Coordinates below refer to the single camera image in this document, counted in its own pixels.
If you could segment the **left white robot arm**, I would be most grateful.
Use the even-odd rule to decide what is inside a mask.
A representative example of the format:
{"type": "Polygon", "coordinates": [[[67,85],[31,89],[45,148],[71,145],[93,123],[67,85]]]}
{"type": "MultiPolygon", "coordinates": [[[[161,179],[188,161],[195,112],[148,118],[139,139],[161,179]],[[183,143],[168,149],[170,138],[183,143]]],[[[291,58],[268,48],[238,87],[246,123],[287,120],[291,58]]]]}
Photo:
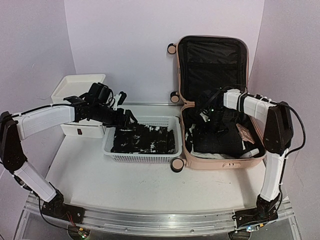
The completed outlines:
{"type": "Polygon", "coordinates": [[[67,207],[58,199],[58,190],[49,183],[37,164],[49,157],[35,143],[36,135],[43,136],[63,124],[94,121],[107,128],[127,127],[136,122],[132,112],[121,105],[127,94],[117,94],[105,84],[94,82],[79,96],[66,96],[61,102],[41,105],[29,110],[0,114],[0,163],[42,200],[49,202],[48,211],[57,219],[67,214],[67,207]]]}

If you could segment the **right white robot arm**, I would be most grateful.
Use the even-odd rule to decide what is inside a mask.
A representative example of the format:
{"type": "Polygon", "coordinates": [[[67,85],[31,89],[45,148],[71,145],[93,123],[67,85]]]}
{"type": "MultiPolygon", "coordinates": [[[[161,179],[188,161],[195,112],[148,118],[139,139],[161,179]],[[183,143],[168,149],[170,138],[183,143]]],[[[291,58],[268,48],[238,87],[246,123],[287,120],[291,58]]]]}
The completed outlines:
{"type": "Polygon", "coordinates": [[[306,144],[305,127],[297,111],[285,101],[275,102],[259,94],[229,87],[203,94],[195,107],[199,113],[209,110],[210,113],[221,114],[225,109],[235,110],[264,124],[262,142],[266,169],[259,196],[266,202],[275,200],[281,192],[285,160],[306,144]],[[302,130],[302,144],[294,149],[290,149],[294,136],[292,115],[295,115],[302,130]]]}

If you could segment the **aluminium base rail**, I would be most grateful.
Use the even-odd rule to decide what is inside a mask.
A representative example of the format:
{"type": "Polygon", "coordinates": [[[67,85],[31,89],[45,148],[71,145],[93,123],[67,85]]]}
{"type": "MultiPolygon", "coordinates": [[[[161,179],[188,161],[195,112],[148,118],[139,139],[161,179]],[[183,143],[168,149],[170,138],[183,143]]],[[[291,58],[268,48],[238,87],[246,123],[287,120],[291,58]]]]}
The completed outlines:
{"type": "Polygon", "coordinates": [[[89,239],[136,236],[178,238],[198,236],[214,238],[250,238],[251,240],[300,240],[296,216],[288,199],[282,201],[275,219],[264,226],[241,227],[234,210],[187,213],[133,212],[84,208],[69,218],[57,219],[39,213],[39,202],[29,195],[23,207],[15,240],[68,240],[67,228],[82,227],[90,232],[89,239]]]}

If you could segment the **black white patterned garment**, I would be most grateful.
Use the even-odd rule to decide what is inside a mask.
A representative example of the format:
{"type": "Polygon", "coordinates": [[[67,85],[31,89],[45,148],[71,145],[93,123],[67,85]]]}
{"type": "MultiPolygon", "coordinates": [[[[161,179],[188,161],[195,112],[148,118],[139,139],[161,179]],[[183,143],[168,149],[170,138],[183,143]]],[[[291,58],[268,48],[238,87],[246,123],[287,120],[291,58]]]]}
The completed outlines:
{"type": "Polygon", "coordinates": [[[176,152],[174,131],[167,126],[131,123],[117,127],[113,137],[112,153],[165,155],[176,152]]]}

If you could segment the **white tube bottle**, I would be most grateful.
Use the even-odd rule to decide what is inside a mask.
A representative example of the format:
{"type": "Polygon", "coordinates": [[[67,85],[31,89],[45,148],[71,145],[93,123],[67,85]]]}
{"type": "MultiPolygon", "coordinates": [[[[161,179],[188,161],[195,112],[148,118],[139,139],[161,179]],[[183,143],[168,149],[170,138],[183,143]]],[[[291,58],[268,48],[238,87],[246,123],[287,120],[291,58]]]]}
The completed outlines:
{"type": "Polygon", "coordinates": [[[242,159],[252,158],[252,157],[256,156],[259,153],[260,153],[259,149],[255,148],[255,149],[252,149],[252,150],[244,153],[243,155],[240,156],[240,158],[242,158],[242,159]]]}

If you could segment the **pink hard-shell suitcase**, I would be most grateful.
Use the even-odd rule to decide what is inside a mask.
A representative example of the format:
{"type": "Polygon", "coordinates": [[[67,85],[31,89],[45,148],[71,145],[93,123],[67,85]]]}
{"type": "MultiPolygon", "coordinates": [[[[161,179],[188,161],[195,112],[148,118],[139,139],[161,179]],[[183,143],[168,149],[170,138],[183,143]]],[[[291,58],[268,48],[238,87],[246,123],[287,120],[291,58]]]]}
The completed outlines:
{"type": "Polygon", "coordinates": [[[178,91],[172,102],[183,102],[180,111],[184,158],[170,167],[193,170],[245,169],[258,165],[266,151],[255,120],[227,107],[227,93],[247,93],[249,54],[237,38],[185,36],[167,46],[176,56],[178,91]]]}

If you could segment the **white perforated plastic basket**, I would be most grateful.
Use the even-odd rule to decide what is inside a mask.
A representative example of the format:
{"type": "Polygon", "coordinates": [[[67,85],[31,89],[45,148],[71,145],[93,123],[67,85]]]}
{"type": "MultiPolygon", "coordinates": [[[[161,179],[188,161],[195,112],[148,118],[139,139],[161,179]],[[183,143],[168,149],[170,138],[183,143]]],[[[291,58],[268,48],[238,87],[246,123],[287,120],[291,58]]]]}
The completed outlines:
{"type": "Polygon", "coordinates": [[[113,147],[116,127],[106,129],[102,139],[102,152],[113,158],[116,162],[125,163],[157,163],[165,164],[178,158],[182,154],[182,133],[180,119],[177,116],[138,116],[137,122],[142,125],[168,127],[173,130],[175,140],[175,153],[173,154],[138,154],[138,153],[115,153],[111,152],[113,147]]]}

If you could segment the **dark jeans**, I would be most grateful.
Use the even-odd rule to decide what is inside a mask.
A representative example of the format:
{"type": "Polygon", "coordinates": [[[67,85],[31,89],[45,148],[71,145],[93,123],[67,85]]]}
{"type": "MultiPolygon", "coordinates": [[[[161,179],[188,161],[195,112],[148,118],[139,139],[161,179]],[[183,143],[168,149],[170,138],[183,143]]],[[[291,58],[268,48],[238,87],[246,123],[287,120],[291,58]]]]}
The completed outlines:
{"type": "Polygon", "coordinates": [[[214,132],[197,125],[192,131],[193,150],[197,153],[226,154],[233,157],[244,152],[242,138],[234,122],[224,122],[225,131],[214,132]]]}

